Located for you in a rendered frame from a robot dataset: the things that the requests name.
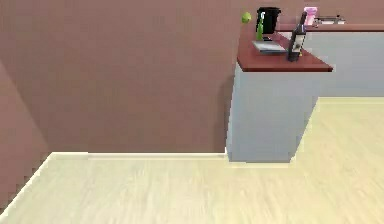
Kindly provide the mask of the black coffee machine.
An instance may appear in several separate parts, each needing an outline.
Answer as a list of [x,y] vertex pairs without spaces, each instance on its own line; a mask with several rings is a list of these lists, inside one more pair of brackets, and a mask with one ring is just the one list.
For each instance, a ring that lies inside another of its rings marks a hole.
[[281,13],[281,9],[278,7],[260,7],[257,10],[257,23],[260,21],[261,13],[264,13],[263,33],[273,34],[275,32],[277,19]]

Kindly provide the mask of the dark wine bottle white label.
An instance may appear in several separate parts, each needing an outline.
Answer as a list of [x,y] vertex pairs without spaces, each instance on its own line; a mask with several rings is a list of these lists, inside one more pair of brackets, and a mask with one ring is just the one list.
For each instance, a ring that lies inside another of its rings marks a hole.
[[287,60],[290,62],[297,61],[302,50],[302,46],[306,37],[305,20],[307,13],[303,12],[300,18],[300,22],[296,28],[292,31]]

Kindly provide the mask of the grey metal sink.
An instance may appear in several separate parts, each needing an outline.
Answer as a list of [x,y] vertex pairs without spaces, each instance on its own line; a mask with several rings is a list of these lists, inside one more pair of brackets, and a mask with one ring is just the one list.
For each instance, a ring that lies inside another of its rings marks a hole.
[[345,19],[340,15],[336,16],[321,16],[315,18],[316,24],[332,25],[332,24],[344,24]]

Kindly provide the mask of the grey kitchen counter red top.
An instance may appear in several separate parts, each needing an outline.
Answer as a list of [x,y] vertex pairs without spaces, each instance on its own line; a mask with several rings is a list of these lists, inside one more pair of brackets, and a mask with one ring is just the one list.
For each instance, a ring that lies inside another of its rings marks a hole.
[[320,97],[384,97],[384,25],[307,28],[303,55],[262,54],[240,31],[226,148],[231,162],[288,162]]

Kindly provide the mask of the green bottle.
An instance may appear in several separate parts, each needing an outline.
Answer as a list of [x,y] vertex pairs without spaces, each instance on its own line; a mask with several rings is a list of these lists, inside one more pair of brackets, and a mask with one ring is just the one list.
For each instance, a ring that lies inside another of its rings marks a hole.
[[264,19],[261,18],[257,26],[257,33],[256,33],[257,41],[263,40],[263,22],[264,22]]

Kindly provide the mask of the grey flat tray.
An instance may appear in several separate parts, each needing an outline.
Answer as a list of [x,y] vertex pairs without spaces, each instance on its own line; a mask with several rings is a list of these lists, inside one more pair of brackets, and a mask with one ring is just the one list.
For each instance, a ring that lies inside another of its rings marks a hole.
[[261,53],[285,53],[286,49],[274,41],[253,41],[254,47]]

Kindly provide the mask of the pink soap bottle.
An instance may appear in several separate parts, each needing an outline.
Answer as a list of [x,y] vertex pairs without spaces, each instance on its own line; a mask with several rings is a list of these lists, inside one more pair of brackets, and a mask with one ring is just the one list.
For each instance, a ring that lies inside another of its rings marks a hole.
[[317,8],[316,7],[305,7],[304,11],[307,13],[307,17],[305,20],[305,25],[312,25],[316,14],[317,14]]

